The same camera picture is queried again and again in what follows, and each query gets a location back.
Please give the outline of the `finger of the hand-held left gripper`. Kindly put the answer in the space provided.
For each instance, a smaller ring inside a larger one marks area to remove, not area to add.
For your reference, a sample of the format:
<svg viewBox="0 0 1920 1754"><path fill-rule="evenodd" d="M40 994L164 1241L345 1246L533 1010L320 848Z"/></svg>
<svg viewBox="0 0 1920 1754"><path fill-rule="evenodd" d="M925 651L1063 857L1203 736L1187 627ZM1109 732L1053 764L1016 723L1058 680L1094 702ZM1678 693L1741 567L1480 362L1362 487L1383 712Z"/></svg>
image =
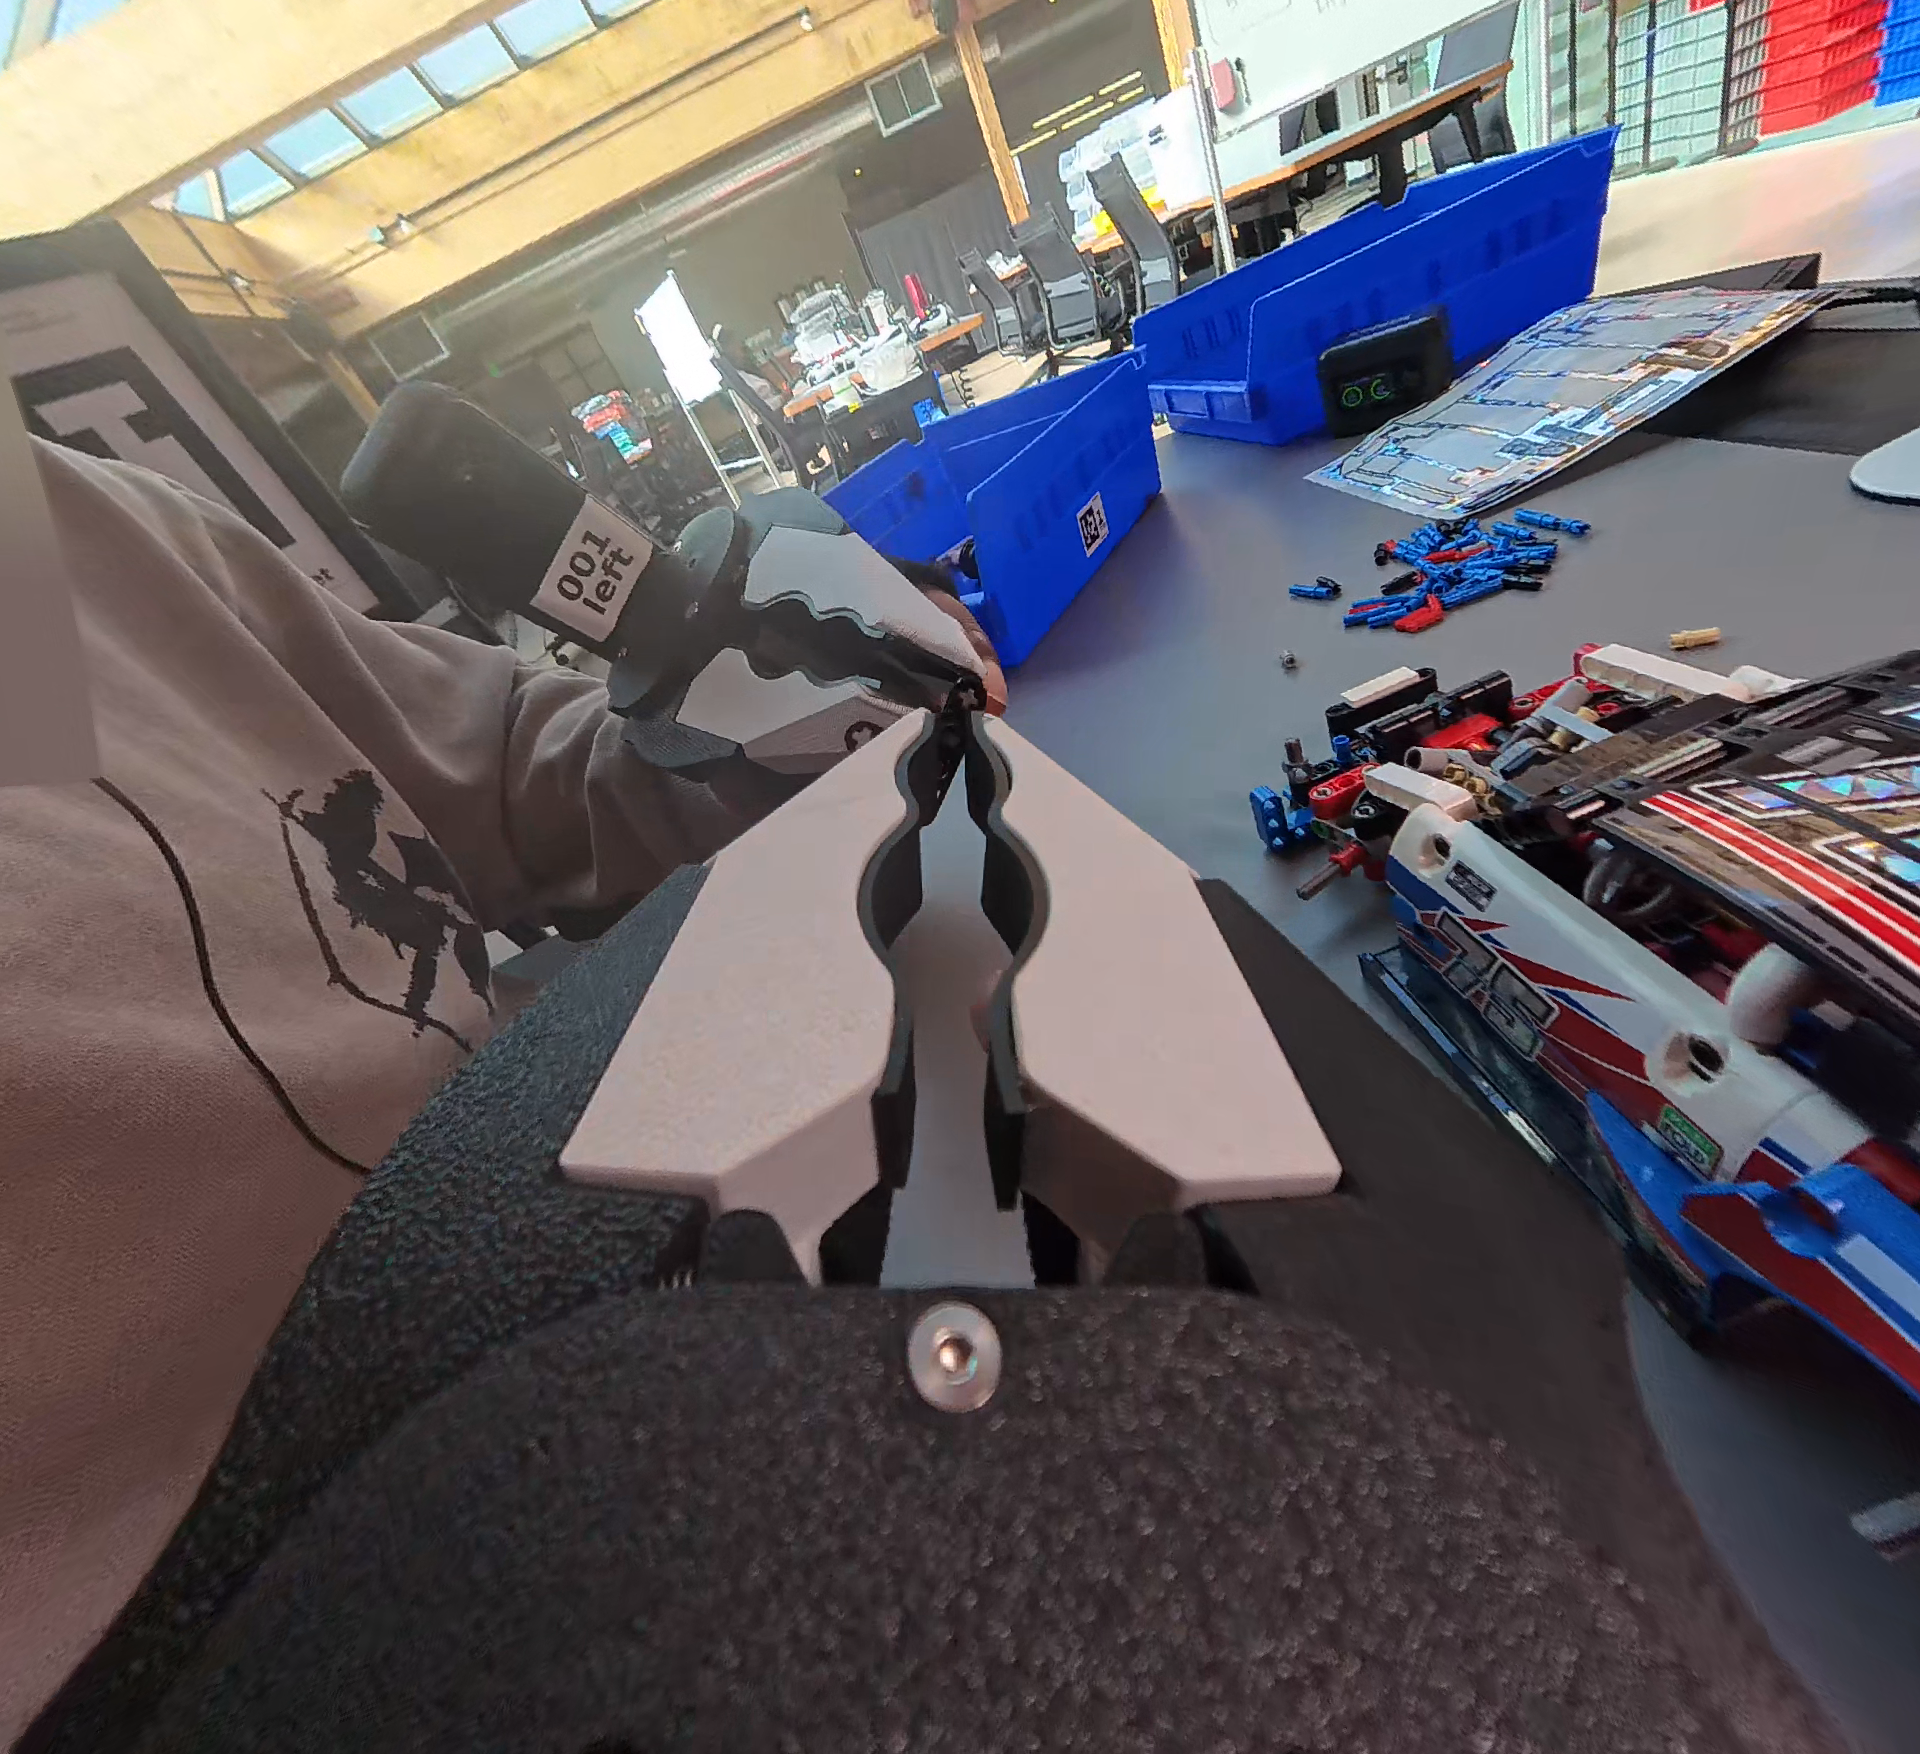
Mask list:
<svg viewBox="0 0 1920 1754"><path fill-rule="evenodd" d="M824 773L916 707L874 681L761 675L743 651L717 651L659 718L659 766L717 773L748 763L769 773Z"/></svg>
<svg viewBox="0 0 1920 1754"><path fill-rule="evenodd" d="M947 686L979 675L957 624L843 523L752 526L739 606L761 658L821 681L864 677L939 707Z"/></svg>

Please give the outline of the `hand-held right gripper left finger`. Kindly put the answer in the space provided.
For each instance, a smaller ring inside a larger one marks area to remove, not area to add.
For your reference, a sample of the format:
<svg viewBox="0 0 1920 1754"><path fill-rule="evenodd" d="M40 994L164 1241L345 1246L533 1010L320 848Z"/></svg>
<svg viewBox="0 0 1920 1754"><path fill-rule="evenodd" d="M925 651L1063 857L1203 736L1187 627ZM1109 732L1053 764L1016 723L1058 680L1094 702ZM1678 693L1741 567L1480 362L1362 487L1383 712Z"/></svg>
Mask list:
<svg viewBox="0 0 1920 1754"><path fill-rule="evenodd" d="M909 1165L889 950L937 802L939 722L920 714L712 857L559 1155L568 1184L762 1213L824 1276L828 1232Z"/></svg>

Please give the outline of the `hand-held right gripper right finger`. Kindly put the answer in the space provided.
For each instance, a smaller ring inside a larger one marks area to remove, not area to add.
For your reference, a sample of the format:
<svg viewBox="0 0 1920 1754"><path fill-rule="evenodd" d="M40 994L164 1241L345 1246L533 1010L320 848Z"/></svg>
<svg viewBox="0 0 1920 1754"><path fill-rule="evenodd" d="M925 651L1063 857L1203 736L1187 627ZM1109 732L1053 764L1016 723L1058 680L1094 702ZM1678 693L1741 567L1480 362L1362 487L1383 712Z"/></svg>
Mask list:
<svg viewBox="0 0 1920 1754"><path fill-rule="evenodd" d="M1339 1159L1187 862L979 716L969 808L1006 965L986 1009L996 1206L1111 1257L1148 1213L1322 1198Z"/></svg>

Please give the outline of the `toy race car model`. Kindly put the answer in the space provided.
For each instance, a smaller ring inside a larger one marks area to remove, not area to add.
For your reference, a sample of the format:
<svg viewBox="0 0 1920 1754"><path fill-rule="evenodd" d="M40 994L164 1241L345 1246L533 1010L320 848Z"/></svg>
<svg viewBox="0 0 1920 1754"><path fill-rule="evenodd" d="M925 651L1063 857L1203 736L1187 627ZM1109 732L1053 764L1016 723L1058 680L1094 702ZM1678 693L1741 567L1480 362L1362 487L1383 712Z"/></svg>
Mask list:
<svg viewBox="0 0 1920 1754"><path fill-rule="evenodd" d="M1284 744L1261 844L1366 877L1364 970L1585 1192L1678 1332L1786 1308L1918 1394L1918 656L1589 644L1395 670Z"/></svg>

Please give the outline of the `person's left forearm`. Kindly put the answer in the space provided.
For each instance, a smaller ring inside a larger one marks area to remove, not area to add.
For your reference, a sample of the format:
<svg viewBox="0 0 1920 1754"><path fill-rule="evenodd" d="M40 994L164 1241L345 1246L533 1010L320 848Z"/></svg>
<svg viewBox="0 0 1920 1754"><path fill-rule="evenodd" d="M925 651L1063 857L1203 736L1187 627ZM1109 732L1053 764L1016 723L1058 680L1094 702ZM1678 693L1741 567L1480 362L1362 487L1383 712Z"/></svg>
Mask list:
<svg viewBox="0 0 1920 1754"><path fill-rule="evenodd" d="M500 645L420 631L420 794L409 805L484 926L619 915L732 844L748 819L643 763L603 686Z"/></svg>

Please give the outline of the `grey desk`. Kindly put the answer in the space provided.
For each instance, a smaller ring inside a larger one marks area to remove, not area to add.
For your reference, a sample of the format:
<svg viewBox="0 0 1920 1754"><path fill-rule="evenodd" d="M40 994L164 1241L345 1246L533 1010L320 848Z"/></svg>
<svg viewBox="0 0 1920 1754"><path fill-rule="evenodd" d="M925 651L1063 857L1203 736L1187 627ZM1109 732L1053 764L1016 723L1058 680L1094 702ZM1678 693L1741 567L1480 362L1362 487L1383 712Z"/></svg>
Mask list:
<svg viewBox="0 0 1920 1754"><path fill-rule="evenodd" d="M1325 976L1308 986L1308 1034L1347 1086L1383 1086L1383 1055L1426 1084L1434 1062L1371 994L1358 955L1383 942L1379 902L1354 881L1298 902L1294 872L1255 844L1246 790L1271 781L1289 734L1323 739L1322 706L1395 663L1446 686L1502 668L1546 677L1589 639L1646 651L1671 631L1718 624L1687 662L1807 675L1915 644L1915 508L1849 489L1865 450L1915 425L1915 310L1856 309L1811 320L1701 394L1604 445L1529 505L1589 518L1549 586L1486 600L1420 637L1342 631L1338 611L1286 584L1328 571L1351 584L1394 517L1308 487L1323 452L1168 435L1163 493L1109 567L1024 662L1015 725L1163 840L1225 877ZM1298 656L1284 674L1276 656ZM1845 1528L1856 1501L1915 1485L1915 1409L1811 1328L1767 1328L1726 1356L1683 1350L1647 1303L1626 1296L1599 1220L1520 1139L1497 1139L1442 1091L1449 1150L1500 1159L1500 1192L1571 1249L1626 1359L1636 1405L1653 1413L1675 1488L1704 1518L1741 1594L1856 1750L1915 1750L1915 1556L1867 1558Z"/></svg>

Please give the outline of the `person's left hand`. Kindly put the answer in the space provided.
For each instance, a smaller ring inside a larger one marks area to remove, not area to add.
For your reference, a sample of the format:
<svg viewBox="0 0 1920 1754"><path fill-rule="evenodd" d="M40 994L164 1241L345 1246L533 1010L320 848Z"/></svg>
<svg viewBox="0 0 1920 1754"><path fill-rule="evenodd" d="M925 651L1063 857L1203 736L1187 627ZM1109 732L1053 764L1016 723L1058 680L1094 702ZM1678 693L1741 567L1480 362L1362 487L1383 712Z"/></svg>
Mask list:
<svg viewBox="0 0 1920 1754"><path fill-rule="evenodd" d="M972 615L972 611L963 602L955 586L953 574L941 564L914 564L904 562L900 571L905 573L920 593L944 615L947 615L961 629L963 637L972 645L974 670L983 681L983 710L990 716L1006 714L1006 677L1000 668L998 656L986 637L984 629Z"/></svg>

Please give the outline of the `black framed marker sign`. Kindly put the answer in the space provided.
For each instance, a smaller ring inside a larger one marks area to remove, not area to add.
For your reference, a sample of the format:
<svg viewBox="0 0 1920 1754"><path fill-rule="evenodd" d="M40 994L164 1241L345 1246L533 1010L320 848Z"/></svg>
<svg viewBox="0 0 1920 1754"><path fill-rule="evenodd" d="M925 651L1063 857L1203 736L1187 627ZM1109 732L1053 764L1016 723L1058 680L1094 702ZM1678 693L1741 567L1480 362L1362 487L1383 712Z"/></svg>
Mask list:
<svg viewBox="0 0 1920 1754"><path fill-rule="evenodd" d="M5 362L40 440L157 472L217 501L372 616L414 621L414 588L116 225L2 243Z"/></svg>

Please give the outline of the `black office chair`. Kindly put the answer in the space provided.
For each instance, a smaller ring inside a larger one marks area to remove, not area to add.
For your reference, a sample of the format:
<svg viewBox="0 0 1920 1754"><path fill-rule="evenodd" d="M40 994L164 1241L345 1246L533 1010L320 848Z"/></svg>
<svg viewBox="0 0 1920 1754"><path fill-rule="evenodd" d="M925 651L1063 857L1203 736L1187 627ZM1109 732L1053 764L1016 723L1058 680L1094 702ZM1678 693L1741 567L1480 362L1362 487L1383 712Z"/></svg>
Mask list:
<svg viewBox="0 0 1920 1754"><path fill-rule="evenodd" d="M1123 157L1091 169L1091 192L1117 232L1133 279L1136 315L1165 307L1181 293L1179 255L1165 228L1146 204Z"/></svg>
<svg viewBox="0 0 1920 1754"><path fill-rule="evenodd" d="M1109 357L1127 349L1132 326L1123 290L1089 265L1053 209L1016 222L1013 239L1039 293L1050 369L1088 346Z"/></svg>
<svg viewBox="0 0 1920 1754"><path fill-rule="evenodd" d="M955 259L972 296L984 307L983 325L990 331L998 353L1031 357L1039 346L1035 334L1045 336L1045 333L1032 326L1020 294L998 276L983 252L961 250Z"/></svg>

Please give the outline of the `pile of blue pins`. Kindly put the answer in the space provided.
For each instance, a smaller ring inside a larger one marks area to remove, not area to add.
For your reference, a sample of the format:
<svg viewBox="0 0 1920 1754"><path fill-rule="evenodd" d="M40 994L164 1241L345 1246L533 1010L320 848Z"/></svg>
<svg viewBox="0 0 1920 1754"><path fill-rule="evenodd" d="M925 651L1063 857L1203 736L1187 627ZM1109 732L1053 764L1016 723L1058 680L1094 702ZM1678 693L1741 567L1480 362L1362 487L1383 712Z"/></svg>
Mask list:
<svg viewBox="0 0 1920 1754"><path fill-rule="evenodd" d="M1563 545L1592 535L1592 521L1539 508L1515 508L1506 518L1426 521L1379 541L1356 583L1317 573L1291 583L1286 597L1338 611L1350 631L1418 637L1478 602L1539 594Z"/></svg>

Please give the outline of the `black small device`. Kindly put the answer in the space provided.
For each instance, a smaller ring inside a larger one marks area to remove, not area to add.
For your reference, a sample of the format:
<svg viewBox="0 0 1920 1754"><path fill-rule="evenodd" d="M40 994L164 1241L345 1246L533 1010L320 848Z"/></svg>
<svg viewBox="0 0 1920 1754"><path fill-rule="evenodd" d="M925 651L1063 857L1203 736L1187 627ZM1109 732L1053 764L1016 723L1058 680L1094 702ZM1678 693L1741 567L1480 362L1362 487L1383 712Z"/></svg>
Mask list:
<svg viewBox="0 0 1920 1754"><path fill-rule="evenodd" d="M1452 388L1449 313L1431 307L1347 333L1318 354L1314 373L1328 434L1364 438Z"/></svg>

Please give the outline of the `blue plastic bin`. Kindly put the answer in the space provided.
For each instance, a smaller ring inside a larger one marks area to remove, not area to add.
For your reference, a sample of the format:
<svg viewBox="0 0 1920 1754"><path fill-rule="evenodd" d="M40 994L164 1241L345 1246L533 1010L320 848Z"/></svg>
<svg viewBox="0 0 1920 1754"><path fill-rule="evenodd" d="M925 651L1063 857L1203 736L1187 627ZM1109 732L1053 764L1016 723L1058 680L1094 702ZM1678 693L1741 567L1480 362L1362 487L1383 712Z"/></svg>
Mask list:
<svg viewBox="0 0 1920 1754"><path fill-rule="evenodd" d="M1142 315L1133 344L1173 432L1286 445L1328 432L1322 357L1442 310L1473 367L1594 293L1619 130L1409 183Z"/></svg>

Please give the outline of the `wooden long table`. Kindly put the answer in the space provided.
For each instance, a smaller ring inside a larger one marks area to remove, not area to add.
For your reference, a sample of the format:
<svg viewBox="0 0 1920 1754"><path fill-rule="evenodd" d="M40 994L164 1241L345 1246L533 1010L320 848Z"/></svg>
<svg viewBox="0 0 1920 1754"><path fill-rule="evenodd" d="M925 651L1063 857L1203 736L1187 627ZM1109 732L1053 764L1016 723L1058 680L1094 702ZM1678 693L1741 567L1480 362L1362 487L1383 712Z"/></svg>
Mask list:
<svg viewBox="0 0 1920 1754"><path fill-rule="evenodd" d="M1307 141L1284 153L1276 166L1248 179L1225 183L1219 202L1225 207L1258 202L1284 192L1311 169L1368 157L1375 163L1379 205L1399 205L1409 188L1408 145L1431 130L1452 122L1467 162L1476 163L1486 157L1478 109L1502 96L1513 65L1513 59L1502 59L1356 128Z"/></svg>

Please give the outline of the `holographic sticker sheet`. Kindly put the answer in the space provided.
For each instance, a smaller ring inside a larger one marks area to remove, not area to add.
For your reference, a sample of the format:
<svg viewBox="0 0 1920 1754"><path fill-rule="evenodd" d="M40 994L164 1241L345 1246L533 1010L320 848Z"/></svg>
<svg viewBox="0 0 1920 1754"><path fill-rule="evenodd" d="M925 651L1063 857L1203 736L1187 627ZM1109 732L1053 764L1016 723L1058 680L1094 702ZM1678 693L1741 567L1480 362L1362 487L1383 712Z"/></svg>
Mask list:
<svg viewBox="0 0 1920 1754"><path fill-rule="evenodd" d="M1867 285L1693 283L1556 310L1307 475L1392 513L1486 517L1665 414Z"/></svg>

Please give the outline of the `stack of red and blue bins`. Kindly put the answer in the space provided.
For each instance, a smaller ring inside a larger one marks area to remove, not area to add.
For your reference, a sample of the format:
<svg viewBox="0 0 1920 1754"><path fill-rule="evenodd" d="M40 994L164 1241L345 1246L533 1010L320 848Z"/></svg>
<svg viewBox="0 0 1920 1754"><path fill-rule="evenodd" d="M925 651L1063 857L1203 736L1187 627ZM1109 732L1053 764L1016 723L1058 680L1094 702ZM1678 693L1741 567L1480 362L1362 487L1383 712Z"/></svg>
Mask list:
<svg viewBox="0 0 1920 1754"><path fill-rule="evenodd" d="M1658 174L1915 116L1915 0L1539 0L1549 137L1612 126Z"/></svg>

